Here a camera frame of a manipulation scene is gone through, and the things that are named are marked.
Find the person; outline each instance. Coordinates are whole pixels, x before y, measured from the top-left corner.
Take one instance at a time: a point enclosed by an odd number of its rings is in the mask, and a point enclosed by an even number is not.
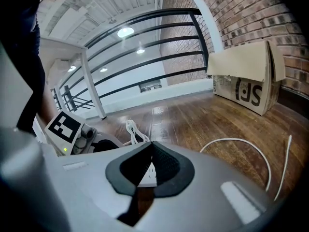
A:
[[[45,125],[57,114],[39,57],[40,28],[36,13],[41,0],[10,0],[9,4],[6,4],[6,0],[1,2],[1,7],[6,8],[2,12],[6,23],[1,22],[0,40],[12,63],[33,91],[17,127],[31,132],[37,113]]]

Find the white charging cable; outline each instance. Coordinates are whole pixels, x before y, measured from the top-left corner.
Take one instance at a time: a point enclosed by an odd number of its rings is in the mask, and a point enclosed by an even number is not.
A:
[[[256,147],[254,144],[250,143],[249,141],[244,140],[244,139],[240,139],[240,138],[220,138],[220,139],[213,140],[213,141],[209,142],[208,144],[206,144],[200,150],[200,153],[202,153],[204,151],[204,149],[206,149],[209,145],[211,145],[211,144],[213,144],[215,142],[227,141],[227,140],[242,141],[242,142],[245,142],[247,144],[250,144],[253,148],[255,148],[261,154],[261,156],[263,157],[264,161],[266,162],[266,165],[267,165],[267,168],[268,168],[268,182],[267,182],[266,189],[265,189],[265,191],[268,191],[269,185],[270,185],[270,182],[271,182],[271,169],[270,169],[269,162],[268,162],[266,156],[263,154],[263,152],[258,147]],[[288,146],[287,146],[287,149],[286,149],[286,157],[285,157],[285,163],[284,163],[283,173],[282,173],[282,177],[281,177],[281,182],[280,182],[280,186],[279,186],[279,189],[278,189],[278,192],[277,192],[277,195],[276,195],[274,201],[278,198],[279,193],[280,193],[281,188],[282,188],[282,184],[283,184],[283,180],[284,180],[284,176],[285,176],[285,171],[286,171],[286,167],[287,167],[287,163],[288,163],[288,157],[289,157],[289,150],[290,150],[291,141],[292,141],[292,136],[290,135],[289,136],[289,141],[288,141]]]
[[[133,145],[137,144],[138,141],[136,140],[136,137],[135,137],[136,134],[138,136],[140,136],[140,138],[143,140],[143,142],[149,142],[149,138],[145,134],[143,134],[139,131],[139,129],[137,128],[137,126],[136,126],[136,124],[133,120],[128,120],[126,122],[126,130],[127,130],[127,132],[130,133],[131,140],[129,142],[126,142],[124,144],[124,146],[129,145],[129,144],[133,144]]]

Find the window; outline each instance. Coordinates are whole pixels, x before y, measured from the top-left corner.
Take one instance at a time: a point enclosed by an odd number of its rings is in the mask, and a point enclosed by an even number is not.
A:
[[[157,88],[161,88],[161,81],[160,80],[155,80],[149,83],[144,83],[140,85],[140,92],[146,92],[146,91],[150,91],[150,90],[154,90]]]

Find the wooden floor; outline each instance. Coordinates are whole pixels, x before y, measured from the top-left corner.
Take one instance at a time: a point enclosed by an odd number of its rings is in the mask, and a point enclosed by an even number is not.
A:
[[[92,119],[87,123],[125,143],[130,140],[126,131],[128,119],[133,119],[151,141],[167,142],[195,151],[218,138],[242,138],[252,142],[270,163],[270,197],[276,195],[279,187],[288,136],[292,135],[293,139],[281,196],[293,189],[309,155],[309,121],[278,103],[259,116],[232,101],[203,92],[123,110],[109,114],[104,120]],[[217,142],[204,153],[229,162],[265,188],[268,180],[266,164],[250,145],[235,141]]]

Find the box flap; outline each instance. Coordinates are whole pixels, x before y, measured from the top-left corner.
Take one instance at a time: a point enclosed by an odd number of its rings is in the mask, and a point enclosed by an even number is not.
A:
[[[266,42],[236,46],[209,55],[208,75],[237,76],[263,82],[267,66]]]
[[[285,78],[285,65],[280,49],[271,41],[268,41],[274,65],[274,81],[278,82]]]

